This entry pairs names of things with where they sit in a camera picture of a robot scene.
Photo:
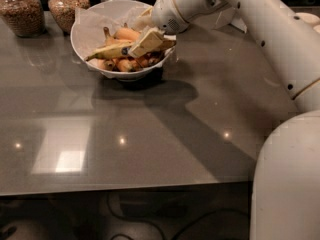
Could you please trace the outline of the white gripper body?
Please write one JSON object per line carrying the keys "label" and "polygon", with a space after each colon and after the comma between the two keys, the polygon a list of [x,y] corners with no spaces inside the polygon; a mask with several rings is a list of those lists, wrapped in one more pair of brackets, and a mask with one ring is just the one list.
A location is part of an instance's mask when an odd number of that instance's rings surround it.
{"label": "white gripper body", "polygon": [[156,0],[151,20],[168,35],[182,33],[189,26],[189,23],[181,16],[174,0]]}

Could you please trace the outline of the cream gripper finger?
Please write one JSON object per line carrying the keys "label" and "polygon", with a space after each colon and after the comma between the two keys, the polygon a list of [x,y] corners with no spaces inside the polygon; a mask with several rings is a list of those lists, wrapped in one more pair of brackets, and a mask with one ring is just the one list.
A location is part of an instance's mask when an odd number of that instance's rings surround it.
{"label": "cream gripper finger", "polygon": [[164,32],[160,29],[156,27],[144,29],[138,39],[129,48],[128,54],[133,58],[139,58],[158,48],[163,40]]}
{"label": "cream gripper finger", "polygon": [[151,13],[153,8],[149,7],[143,11],[133,22],[132,28],[136,31],[142,31],[145,27],[150,27],[153,25],[151,19]]}

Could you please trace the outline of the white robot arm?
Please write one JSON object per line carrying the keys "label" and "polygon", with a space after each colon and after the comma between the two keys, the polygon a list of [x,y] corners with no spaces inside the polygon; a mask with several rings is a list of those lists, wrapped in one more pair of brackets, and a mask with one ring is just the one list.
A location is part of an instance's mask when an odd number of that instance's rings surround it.
{"label": "white robot arm", "polygon": [[236,10],[300,111],[259,153],[250,240],[320,240],[320,34],[281,0],[156,0],[135,25],[178,34],[222,4]]}

